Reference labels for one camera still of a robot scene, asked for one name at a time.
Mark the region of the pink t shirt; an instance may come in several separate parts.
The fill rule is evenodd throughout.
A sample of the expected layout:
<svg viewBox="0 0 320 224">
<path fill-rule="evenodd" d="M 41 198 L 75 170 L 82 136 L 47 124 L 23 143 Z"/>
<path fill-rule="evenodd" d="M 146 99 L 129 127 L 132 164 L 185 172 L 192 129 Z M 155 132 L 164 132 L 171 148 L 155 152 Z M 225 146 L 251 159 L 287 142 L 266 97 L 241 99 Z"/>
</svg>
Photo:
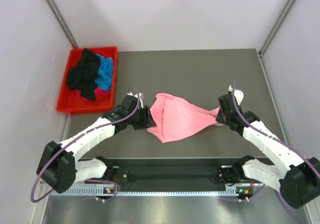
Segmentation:
<svg viewBox="0 0 320 224">
<path fill-rule="evenodd" d="M 216 118 L 219 108 L 206 110 L 168 93 L 158 93 L 150 113 L 156 124 L 147 131 L 162 143 L 180 141 L 210 126 L 222 127 Z"/>
</svg>

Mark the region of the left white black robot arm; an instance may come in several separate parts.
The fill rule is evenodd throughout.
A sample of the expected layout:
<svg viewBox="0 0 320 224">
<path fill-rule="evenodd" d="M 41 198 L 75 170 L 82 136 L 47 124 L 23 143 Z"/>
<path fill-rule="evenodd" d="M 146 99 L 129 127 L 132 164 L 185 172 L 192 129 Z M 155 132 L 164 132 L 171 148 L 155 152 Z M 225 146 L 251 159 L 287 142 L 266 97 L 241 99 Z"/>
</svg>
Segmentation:
<svg viewBox="0 0 320 224">
<path fill-rule="evenodd" d="M 127 93 L 114 110 L 104 113 L 92 125 L 60 143 L 51 141 L 43 151 L 37 175 L 57 193 L 64 193 L 74 183 L 89 179 L 109 182 L 114 175 L 104 158 L 81 158 L 102 141 L 128 126 L 135 130 L 155 127 L 150 108 L 143 104 L 142 93 Z"/>
</svg>

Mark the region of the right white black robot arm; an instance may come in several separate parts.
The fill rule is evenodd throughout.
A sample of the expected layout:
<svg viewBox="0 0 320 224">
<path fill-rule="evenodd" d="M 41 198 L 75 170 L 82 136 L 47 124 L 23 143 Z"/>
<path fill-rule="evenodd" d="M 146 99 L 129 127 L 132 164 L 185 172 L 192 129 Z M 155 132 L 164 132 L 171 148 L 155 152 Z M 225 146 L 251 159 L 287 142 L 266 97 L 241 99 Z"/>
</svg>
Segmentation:
<svg viewBox="0 0 320 224">
<path fill-rule="evenodd" d="M 218 98 L 220 109 L 216 121 L 257 147 L 272 164 L 246 155 L 232 164 L 231 176 L 221 180 L 231 184 L 257 180 L 278 192 L 295 209 L 318 198 L 320 161 L 302 156 L 269 131 L 253 112 L 243 112 L 240 106 L 243 99 L 241 90 L 229 87 L 227 94 Z"/>
</svg>

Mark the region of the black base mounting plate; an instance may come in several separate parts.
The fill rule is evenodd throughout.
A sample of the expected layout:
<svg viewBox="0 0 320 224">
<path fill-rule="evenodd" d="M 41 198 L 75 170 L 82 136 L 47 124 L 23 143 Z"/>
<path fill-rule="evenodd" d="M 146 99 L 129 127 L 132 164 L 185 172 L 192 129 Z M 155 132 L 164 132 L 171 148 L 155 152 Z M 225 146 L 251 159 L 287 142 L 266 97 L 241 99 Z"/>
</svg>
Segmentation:
<svg viewBox="0 0 320 224">
<path fill-rule="evenodd" d="M 103 180 L 122 191 L 221 191 L 240 184 L 231 166 L 235 158 L 104 158 Z"/>
</svg>

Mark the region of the magenta t shirt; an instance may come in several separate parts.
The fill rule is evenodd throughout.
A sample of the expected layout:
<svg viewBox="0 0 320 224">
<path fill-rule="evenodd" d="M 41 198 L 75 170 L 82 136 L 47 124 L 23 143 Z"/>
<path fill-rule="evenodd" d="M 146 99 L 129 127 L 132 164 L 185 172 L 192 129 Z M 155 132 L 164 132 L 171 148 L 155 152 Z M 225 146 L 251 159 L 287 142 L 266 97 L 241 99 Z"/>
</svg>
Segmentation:
<svg viewBox="0 0 320 224">
<path fill-rule="evenodd" d="M 111 94 L 111 90 L 105 90 L 103 88 L 97 87 L 95 89 L 77 89 L 75 93 L 77 97 L 82 98 L 85 102 L 95 102 L 102 100 L 106 96 L 109 96 Z"/>
</svg>

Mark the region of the blue t shirt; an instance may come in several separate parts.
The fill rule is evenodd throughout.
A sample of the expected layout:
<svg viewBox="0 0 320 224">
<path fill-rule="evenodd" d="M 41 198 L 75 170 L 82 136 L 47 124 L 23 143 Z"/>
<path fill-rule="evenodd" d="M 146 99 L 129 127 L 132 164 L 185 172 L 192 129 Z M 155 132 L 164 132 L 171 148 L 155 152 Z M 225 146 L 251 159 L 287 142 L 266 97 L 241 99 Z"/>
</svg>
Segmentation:
<svg viewBox="0 0 320 224">
<path fill-rule="evenodd" d="M 100 54 L 96 54 L 100 58 L 100 66 L 98 68 L 98 77 L 95 79 L 95 83 L 98 88 L 104 91 L 110 91 L 113 81 L 114 62 L 111 57 L 104 57 Z"/>
</svg>

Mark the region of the black t shirt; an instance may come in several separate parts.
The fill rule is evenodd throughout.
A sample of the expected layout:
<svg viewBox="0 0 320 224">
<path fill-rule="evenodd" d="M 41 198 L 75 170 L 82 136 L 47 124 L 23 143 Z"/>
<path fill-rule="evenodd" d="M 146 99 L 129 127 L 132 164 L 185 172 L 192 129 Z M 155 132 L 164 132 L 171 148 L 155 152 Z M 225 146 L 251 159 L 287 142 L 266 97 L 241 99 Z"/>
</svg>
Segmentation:
<svg viewBox="0 0 320 224">
<path fill-rule="evenodd" d="M 84 48 L 76 66 L 67 73 L 66 85 L 73 91 L 80 91 L 83 98 L 95 101 L 98 87 L 95 80 L 99 77 L 100 65 L 101 59 L 92 50 Z"/>
</svg>

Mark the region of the red plastic bin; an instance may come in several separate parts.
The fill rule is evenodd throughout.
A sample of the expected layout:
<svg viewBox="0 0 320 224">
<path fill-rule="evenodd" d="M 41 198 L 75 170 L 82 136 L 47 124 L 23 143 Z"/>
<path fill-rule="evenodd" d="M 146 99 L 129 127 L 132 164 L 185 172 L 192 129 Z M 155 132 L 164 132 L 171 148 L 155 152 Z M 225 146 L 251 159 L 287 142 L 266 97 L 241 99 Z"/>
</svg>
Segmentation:
<svg viewBox="0 0 320 224">
<path fill-rule="evenodd" d="M 93 47 L 90 48 L 95 54 L 99 54 L 105 58 L 111 58 L 113 61 L 112 82 L 110 91 L 107 95 L 99 95 L 95 101 L 85 100 L 80 96 L 80 93 L 71 90 L 67 86 L 67 75 L 71 68 L 75 67 L 78 61 L 82 57 L 82 48 L 72 49 L 69 53 L 67 60 L 62 85 L 60 88 L 60 94 L 57 102 L 56 110 L 71 115 L 77 114 L 90 114 L 90 113 L 102 113 L 110 111 L 115 102 L 115 89 L 116 89 L 116 73 L 117 73 L 117 57 L 118 50 L 115 46 L 109 47 Z"/>
</svg>

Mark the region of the right corner aluminium post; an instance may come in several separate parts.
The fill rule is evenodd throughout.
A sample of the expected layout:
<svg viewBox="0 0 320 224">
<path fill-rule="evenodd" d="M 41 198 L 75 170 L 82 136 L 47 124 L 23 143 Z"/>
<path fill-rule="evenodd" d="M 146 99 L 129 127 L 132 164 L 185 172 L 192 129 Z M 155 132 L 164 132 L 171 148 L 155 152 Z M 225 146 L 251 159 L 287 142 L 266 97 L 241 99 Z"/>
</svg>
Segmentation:
<svg viewBox="0 0 320 224">
<path fill-rule="evenodd" d="M 263 45 L 262 45 L 261 49 L 257 52 L 259 58 L 262 58 L 264 56 L 264 54 L 267 52 L 267 50 L 268 50 L 269 46 L 271 45 L 272 41 L 275 39 L 275 37 L 278 34 L 280 28 L 284 24 L 288 14 L 293 9 L 296 1 L 297 0 L 287 0 L 285 2 L 285 5 L 282 8 L 278 18 L 276 19 L 276 21 L 275 21 L 274 25 L 272 26 L 269 34 L 267 35 L 267 38 L 263 42 Z"/>
</svg>

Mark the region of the corner aluminium post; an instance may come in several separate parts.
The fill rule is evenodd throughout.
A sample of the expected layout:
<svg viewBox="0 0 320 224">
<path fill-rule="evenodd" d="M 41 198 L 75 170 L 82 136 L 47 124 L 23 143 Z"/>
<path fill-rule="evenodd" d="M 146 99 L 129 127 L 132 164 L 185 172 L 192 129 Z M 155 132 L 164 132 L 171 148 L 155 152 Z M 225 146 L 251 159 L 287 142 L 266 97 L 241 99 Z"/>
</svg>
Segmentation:
<svg viewBox="0 0 320 224">
<path fill-rule="evenodd" d="M 77 49 L 79 46 L 70 31 L 70 28 L 67 25 L 67 22 L 65 21 L 64 17 L 62 16 L 57 4 L 54 0 L 45 0 L 47 3 L 49 9 L 52 11 L 53 16 L 55 17 L 56 21 L 58 22 L 59 26 L 61 27 L 63 33 L 65 34 L 67 40 L 69 41 L 70 45 L 73 49 Z"/>
<path fill-rule="evenodd" d="M 264 54 L 267 52 L 267 50 L 268 50 L 269 46 L 271 45 L 272 41 L 275 39 L 275 37 L 278 34 L 280 28 L 284 24 L 288 14 L 293 9 L 296 1 L 297 0 L 287 0 L 285 2 L 285 5 L 282 8 L 278 18 L 276 19 L 276 21 L 275 21 L 274 25 L 272 26 L 269 34 L 267 35 L 267 38 L 263 42 L 263 45 L 262 45 L 261 49 L 257 52 L 259 58 L 262 58 L 264 56 Z"/>
</svg>

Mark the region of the left corner aluminium post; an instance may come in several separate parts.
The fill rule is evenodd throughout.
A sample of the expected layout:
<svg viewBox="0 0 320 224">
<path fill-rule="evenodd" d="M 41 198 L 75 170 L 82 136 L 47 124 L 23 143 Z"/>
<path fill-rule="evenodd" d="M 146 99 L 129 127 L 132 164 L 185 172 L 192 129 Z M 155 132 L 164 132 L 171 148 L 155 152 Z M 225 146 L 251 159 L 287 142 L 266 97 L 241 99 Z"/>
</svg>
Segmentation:
<svg viewBox="0 0 320 224">
<path fill-rule="evenodd" d="M 79 46 L 70 31 L 70 28 L 67 25 L 67 22 L 65 21 L 64 17 L 62 16 L 57 4 L 54 0 L 45 0 L 47 3 L 49 9 L 52 11 L 53 16 L 55 17 L 56 21 L 58 22 L 59 26 L 61 27 L 63 33 L 65 34 L 67 40 L 69 41 L 70 45 L 73 49 L 77 49 Z"/>
</svg>

